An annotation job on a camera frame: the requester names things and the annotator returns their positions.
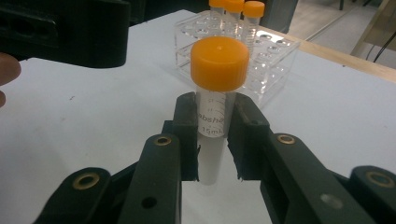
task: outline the human finger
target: human finger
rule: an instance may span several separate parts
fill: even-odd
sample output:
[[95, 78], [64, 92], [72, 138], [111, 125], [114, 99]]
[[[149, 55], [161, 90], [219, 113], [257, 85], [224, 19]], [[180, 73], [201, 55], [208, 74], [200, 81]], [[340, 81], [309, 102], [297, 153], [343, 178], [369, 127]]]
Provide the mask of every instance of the human finger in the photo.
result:
[[14, 80], [20, 73], [20, 62], [8, 54], [0, 53], [0, 86]]
[[2, 107], [6, 103], [6, 96], [2, 91], [0, 91], [0, 107]]

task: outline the screw hole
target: screw hole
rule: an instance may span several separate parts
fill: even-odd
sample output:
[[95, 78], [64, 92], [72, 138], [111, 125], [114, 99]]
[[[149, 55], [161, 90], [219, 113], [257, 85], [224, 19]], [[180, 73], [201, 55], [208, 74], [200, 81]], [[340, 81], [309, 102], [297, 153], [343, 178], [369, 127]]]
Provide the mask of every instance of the screw hole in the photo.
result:
[[320, 199], [333, 209], [341, 209], [344, 207], [343, 201], [331, 194], [321, 194]]
[[157, 139], [155, 139], [155, 145], [157, 146], [166, 146], [172, 142], [172, 139], [170, 137], [166, 136], [160, 136]]
[[389, 176], [379, 172], [367, 172], [366, 177], [368, 180], [370, 180], [370, 182], [377, 184], [382, 188], [392, 189], [395, 187], [395, 182]]
[[147, 197], [147, 198], [143, 199], [143, 201], [142, 201], [142, 207], [144, 207], [146, 209], [150, 209], [150, 208], [154, 207], [155, 205], [157, 205], [157, 199], [155, 199], [153, 197]]
[[287, 145], [292, 145], [294, 143], [296, 143], [296, 141], [294, 140], [294, 138], [290, 135], [286, 135], [286, 134], [281, 134], [277, 137], [277, 141], [279, 141], [280, 143], [283, 144], [287, 144]]
[[79, 189], [79, 190], [90, 189], [93, 186], [95, 186], [99, 182], [99, 180], [100, 180], [99, 174], [85, 173], [85, 174], [79, 175], [73, 181], [73, 188]]

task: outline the rack hole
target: rack hole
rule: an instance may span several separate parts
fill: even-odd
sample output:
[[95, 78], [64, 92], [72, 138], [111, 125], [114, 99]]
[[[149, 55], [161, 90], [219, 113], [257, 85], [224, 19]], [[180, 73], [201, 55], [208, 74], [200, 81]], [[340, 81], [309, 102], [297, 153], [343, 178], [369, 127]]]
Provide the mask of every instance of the rack hole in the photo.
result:
[[35, 27], [28, 21], [15, 19], [11, 22], [11, 28], [19, 35], [32, 37], [35, 34]]
[[270, 35], [260, 35], [260, 40], [270, 40], [272, 37]]
[[147, 197], [142, 200], [142, 207], [144, 207], [146, 209], [150, 209], [150, 208], [154, 207], [155, 205], [157, 205], [157, 199], [155, 199], [153, 197]]

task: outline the tube label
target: tube label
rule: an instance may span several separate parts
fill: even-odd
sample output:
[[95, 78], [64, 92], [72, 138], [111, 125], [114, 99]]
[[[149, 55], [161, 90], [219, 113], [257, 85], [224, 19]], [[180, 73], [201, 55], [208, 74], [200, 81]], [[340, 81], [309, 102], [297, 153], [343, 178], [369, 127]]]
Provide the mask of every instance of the tube label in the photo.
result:
[[198, 132], [206, 137], [224, 135], [226, 94], [201, 90], [198, 101]]

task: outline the clear plastic tube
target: clear plastic tube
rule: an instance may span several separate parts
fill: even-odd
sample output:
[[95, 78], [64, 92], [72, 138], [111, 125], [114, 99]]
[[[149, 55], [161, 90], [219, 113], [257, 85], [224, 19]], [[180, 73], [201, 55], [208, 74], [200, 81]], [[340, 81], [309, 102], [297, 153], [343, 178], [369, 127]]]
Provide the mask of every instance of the clear plastic tube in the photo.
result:
[[239, 21], [244, 10], [245, 0], [225, 0], [225, 25], [224, 35], [237, 38], [239, 35]]
[[254, 38], [259, 28], [260, 18], [264, 15], [265, 4], [259, 1], [248, 1], [244, 4], [244, 22], [241, 41], [247, 46], [250, 55], [254, 49]]
[[192, 46], [191, 79], [197, 84], [198, 175], [202, 186], [216, 186], [234, 91], [243, 85], [247, 69], [248, 48], [239, 40], [210, 36]]
[[224, 7], [210, 7], [209, 35], [221, 35], [224, 22]]
[[245, 17], [242, 24], [241, 41], [247, 46], [251, 55], [254, 48], [254, 38], [259, 28], [260, 18]]
[[200, 182], [210, 186], [216, 183], [233, 113], [235, 92], [209, 91], [197, 87], [198, 105], [198, 173]]
[[229, 12], [225, 13], [225, 27], [224, 27], [224, 35], [237, 38], [238, 30], [239, 30], [239, 20], [241, 19], [240, 12]]

